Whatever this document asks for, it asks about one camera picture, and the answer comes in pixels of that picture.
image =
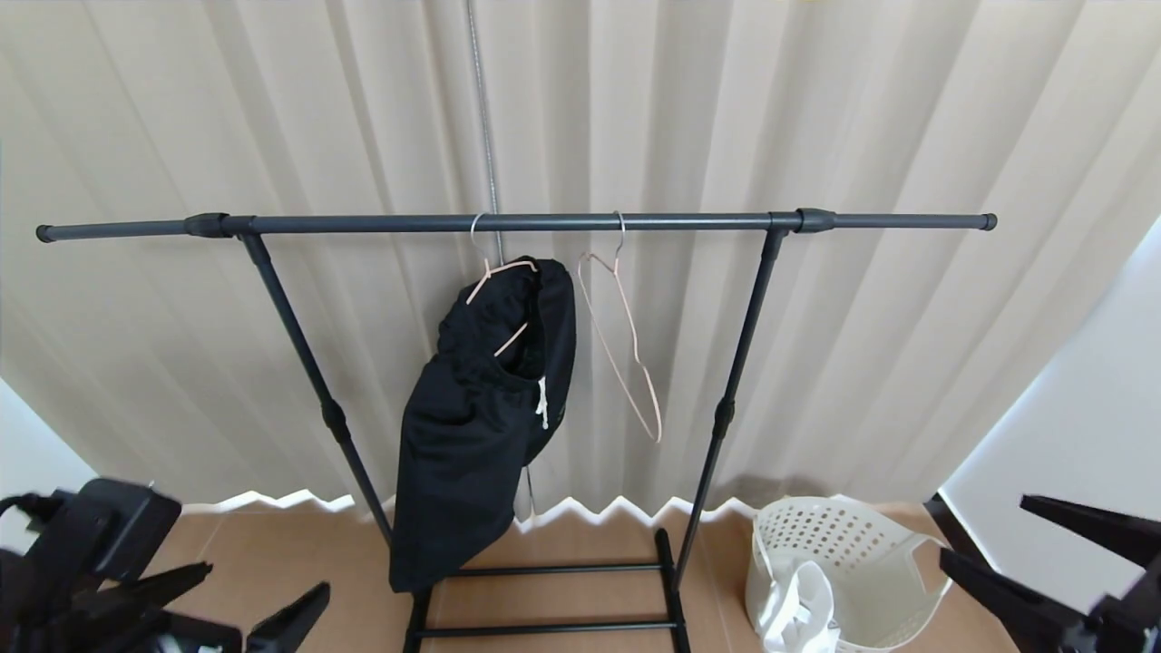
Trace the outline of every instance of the laundry basket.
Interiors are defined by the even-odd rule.
[[[813,560],[827,573],[835,595],[838,651],[890,651],[910,641],[931,620],[951,579],[928,591],[913,553],[932,537],[911,532],[871,507],[848,498],[786,497],[753,521],[747,579],[747,608],[765,601],[770,559]]]

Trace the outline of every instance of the curtain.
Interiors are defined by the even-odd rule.
[[[1161,5],[478,1],[502,211],[982,213],[786,239],[711,504],[923,500],[1161,213]],[[94,468],[187,502],[354,483],[243,247],[39,223],[489,209],[462,2],[0,3],[0,374]],[[477,237],[491,252],[491,235]],[[614,232],[507,234],[574,268]],[[383,497],[463,235],[272,236]],[[580,307],[536,508],[691,498],[753,234],[629,234],[651,444]],[[607,275],[582,270],[622,368]],[[630,378],[646,399],[640,374]]]

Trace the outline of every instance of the floor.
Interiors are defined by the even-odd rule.
[[[882,510],[911,530],[942,539],[920,505]],[[658,525],[669,530],[675,547],[685,531],[685,519],[676,509],[657,518]],[[513,526],[469,566],[644,561],[655,558],[651,532],[651,526],[623,511],[606,515],[599,525],[565,512],[528,532]],[[698,531],[697,550],[682,588],[693,651],[762,651],[743,603],[749,538],[749,519],[730,511]],[[936,555],[935,546],[920,550],[925,581],[943,577]],[[257,620],[327,580],[331,604],[302,651],[381,652],[402,646],[411,597],[390,591],[384,544],[373,524],[351,514],[320,512],[304,504],[288,510],[188,515],[179,519],[150,571],[196,560],[214,564],[214,572],[172,604],[176,611],[231,623],[247,632]],[[659,583],[655,572],[456,579],[437,588],[430,625],[664,618]],[[671,651],[672,645],[668,631],[441,639],[424,645],[426,653],[512,650],[614,653]],[[1015,653],[1016,647],[991,615],[953,587],[928,629],[901,651]]]

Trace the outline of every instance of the empty clothes hanger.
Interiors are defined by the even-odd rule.
[[[580,254],[580,259],[577,260],[577,282],[580,285],[580,294],[584,295],[584,303],[589,307],[589,315],[592,317],[593,329],[597,331],[597,337],[600,339],[601,346],[605,347],[605,356],[608,357],[608,364],[613,366],[613,373],[616,374],[616,380],[621,383],[621,389],[625,390],[625,396],[629,400],[629,406],[633,407],[633,411],[637,414],[637,419],[641,421],[641,426],[644,428],[646,433],[648,433],[649,439],[654,443],[661,443],[662,424],[661,424],[661,404],[657,402],[657,390],[654,388],[652,378],[649,375],[649,368],[646,367],[644,363],[641,363],[641,354],[637,351],[637,328],[633,323],[633,311],[629,310],[629,300],[625,296],[625,287],[621,286],[621,247],[625,246],[625,216],[621,211],[615,211],[616,217],[621,221],[621,243],[616,245],[616,253],[613,254],[613,265],[605,263],[603,258],[593,252],[585,252]],[[654,404],[654,418],[657,423],[657,433],[654,435],[654,430],[649,428],[649,423],[646,421],[644,415],[641,414],[641,409],[637,407],[637,402],[633,399],[633,393],[629,392],[629,385],[625,381],[625,376],[621,374],[620,368],[616,367],[616,363],[613,360],[613,352],[608,349],[608,342],[605,339],[605,335],[600,331],[600,323],[597,322],[597,315],[592,310],[592,300],[589,297],[589,288],[584,285],[584,274],[580,272],[580,266],[584,261],[596,260],[613,275],[613,280],[616,281],[616,292],[621,295],[621,306],[625,307],[625,316],[629,320],[629,332],[633,335],[633,360],[641,367],[641,372],[646,375],[646,385],[649,386],[649,399],[652,400]]]
[[[483,288],[484,284],[489,279],[492,278],[492,274],[495,274],[497,272],[503,272],[505,270],[511,270],[513,267],[520,267],[520,266],[528,266],[528,267],[532,268],[533,272],[539,272],[536,270],[536,266],[531,260],[517,260],[517,261],[512,261],[510,264],[502,265],[502,266],[495,267],[495,268],[490,266],[490,264],[488,263],[488,254],[485,254],[484,250],[481,250],[479,245],[476,244],[476,223],[479,222],[479,218],[483,215],[484,214],[482,214],[482,213],[477,213],[476,217],[474,217],[471,220],[471,229],[469,229],[468,236],[471,238],[471,246],[476,247],[476,251],[479,252],[479,254],[484,258],[484,275],[479,278],[479,282],[476,284],[476,287],[471,289],[471,294],[469,294],[467,301],[463,302],[466,304],[470,304],[471,300],[476,299],[476,294],[479,293],[479,289]],[[512,346],[512,343],[514,343],[515,339],[520,337],[520,333],[524,333],[524,330],[527,329],[527,328],[528,328],[528,323],[527,322],[525,322],[524,324],[521,324],[520,328],[515,330],[515,333],[512,333],[512,337],[509,338],[506,343],[504,343],[503,345],[500,345],[500,349],[496,350],[496,353],[493,353],[492,356],[497,357],[497,356],[504,353],[504,350],[506,350],[510,346]]]

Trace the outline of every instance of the hanger hook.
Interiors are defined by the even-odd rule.
[[[616,218],[621,221],[621,243],[616,245],[616,253],[613,254],[613,259],[616,260],[621,258],[621,247],[625,246],[625,216],[621,215],[621,211],[613,211],[613,213],[615,213]]]
[[[479,252],[479,256],[484,257],[484,265],[488,265],[488,254],[484,253],[484,250],[481,250],[479,244],[476,243],[476,223],[479,222],[479,218],[483,217],[486,213],[488,211],[477,213],[476,217],[471,218],[471,229],[468,230],[468,237],[471,238],[471,246],[476,247],[476,251]]]

